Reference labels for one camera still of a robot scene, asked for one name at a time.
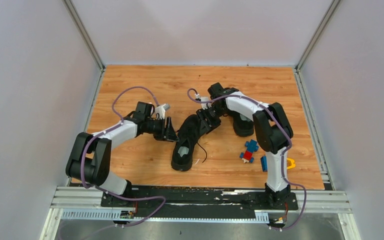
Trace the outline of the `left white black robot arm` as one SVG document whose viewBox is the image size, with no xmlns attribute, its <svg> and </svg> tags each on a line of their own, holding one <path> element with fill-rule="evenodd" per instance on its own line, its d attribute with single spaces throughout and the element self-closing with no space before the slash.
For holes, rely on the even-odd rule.
<svg viewBox="0 0 384 240">
<path fill-rule="evenodd" d="M 133 201 L 131 182 L 110 170 L 111 152 L 142 134 L 151 134 L 157 141 L 177 142 L 171 117 L 165 116 L 169 108 L 166 103 L 154 106 L 139 101 L 136 109 L 115 125 L 95 133 L 79 133 L 65 167 L 66 175 L 111 192 L 120 206 L 129 206 Z"/>
</svg>

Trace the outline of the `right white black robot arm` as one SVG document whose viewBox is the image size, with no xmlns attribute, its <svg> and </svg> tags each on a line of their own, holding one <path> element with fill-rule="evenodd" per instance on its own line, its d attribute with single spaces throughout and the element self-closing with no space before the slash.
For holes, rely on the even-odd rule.
<svg viewBox="0 0 384 240">
<path fill-rule="evenodd" d="M 283 192 L 291 185 L 287 179 L 286 158 L 294 135 L 282 105 L 257 101 L 234 87 L 223 88 L 218 82 L 208 93 L 209 98 L 200 96 L 194 88 L 187 90 L 188 97 L 201 104 L 205 113 L 220 116 L 232 111 L 253 122 L 256 141 L 265 151 L 267 161 L 266 190 L 269 192 L 265 201 L 270 208 L 278 209 L 286 201 Z"/>
</svg>

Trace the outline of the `black shoe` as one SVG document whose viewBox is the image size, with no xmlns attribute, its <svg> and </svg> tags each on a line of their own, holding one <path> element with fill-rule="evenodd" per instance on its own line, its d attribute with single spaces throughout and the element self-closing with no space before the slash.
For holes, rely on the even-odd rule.
<svg viewBox="0 0 384 240">
<path fill-rule="evenodd" d="M 201 121 L 197 114 L 188 116 L 179 130 L 177 136 L 179 141 L 176 142 L 171 157 L 171 167 L 176 171 L 186 172 L 193 165 L 193 153 L 196 144 L 198 144 L 205 152 L 205 162 L 208 158 L 207 151 L 199 144 Z"/>
<path fill-rule="evenodd" d="M 232 117 L 233 130 L 237 136 L 249 137 L 254 134 L 254 123 L 252 120 L 236 111 L 229 111 L 228 115 Z"/>
</svg>

